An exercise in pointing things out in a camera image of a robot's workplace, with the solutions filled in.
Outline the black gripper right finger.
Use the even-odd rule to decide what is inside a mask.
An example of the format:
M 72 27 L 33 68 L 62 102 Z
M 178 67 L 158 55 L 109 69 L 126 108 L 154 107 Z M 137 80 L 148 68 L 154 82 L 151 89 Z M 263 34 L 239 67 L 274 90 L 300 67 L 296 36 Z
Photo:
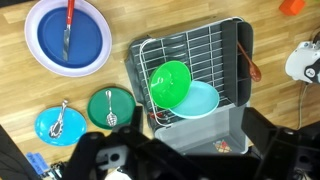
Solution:
M 261 154 L 265 154 L 277 127 L 253 107 L 246 107 L 241 128 Z

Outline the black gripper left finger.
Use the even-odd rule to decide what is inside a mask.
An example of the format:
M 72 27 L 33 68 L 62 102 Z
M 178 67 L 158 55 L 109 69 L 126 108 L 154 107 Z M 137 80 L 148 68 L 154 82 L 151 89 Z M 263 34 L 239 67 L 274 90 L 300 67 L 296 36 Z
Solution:
M 137 129 L 139 132 L 143 131 L 143 107 L 136 106 L 131 119 L 131 126 Z

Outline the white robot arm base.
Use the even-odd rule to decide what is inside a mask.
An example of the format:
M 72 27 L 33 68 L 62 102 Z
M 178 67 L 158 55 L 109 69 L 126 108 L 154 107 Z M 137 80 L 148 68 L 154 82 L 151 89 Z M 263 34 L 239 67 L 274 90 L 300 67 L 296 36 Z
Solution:
M 285 72 L 294 80 L 320 83 L 320 43 L 303 41 L 289 55 Z

